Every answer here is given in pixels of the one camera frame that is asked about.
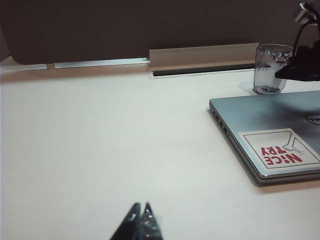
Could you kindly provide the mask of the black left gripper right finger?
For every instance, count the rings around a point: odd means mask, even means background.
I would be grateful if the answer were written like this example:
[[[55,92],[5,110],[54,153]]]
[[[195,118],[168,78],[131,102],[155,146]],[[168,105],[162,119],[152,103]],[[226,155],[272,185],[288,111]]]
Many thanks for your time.
[[[145,204],[141,215],[141,239],[142,240],[163,240],[160,225],[153,213],[149,202]]]

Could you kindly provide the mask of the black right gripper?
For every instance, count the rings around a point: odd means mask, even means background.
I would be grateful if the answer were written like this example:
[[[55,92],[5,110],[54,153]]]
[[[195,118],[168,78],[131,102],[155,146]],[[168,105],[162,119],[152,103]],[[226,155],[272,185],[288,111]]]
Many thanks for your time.
[[[292,64],[286,65],[274,75],[278,79],[295,81],[320,80],[320,41],[316,40],[312,47],[300,45],[295,55],[290,58]]]

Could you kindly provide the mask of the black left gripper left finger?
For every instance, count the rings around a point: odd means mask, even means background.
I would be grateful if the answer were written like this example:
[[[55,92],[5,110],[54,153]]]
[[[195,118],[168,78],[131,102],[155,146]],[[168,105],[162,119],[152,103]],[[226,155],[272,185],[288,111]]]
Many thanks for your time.
[[[141,204],[136,202],[123,218],[111,240],[137,240],[138,228],[140,224]]]

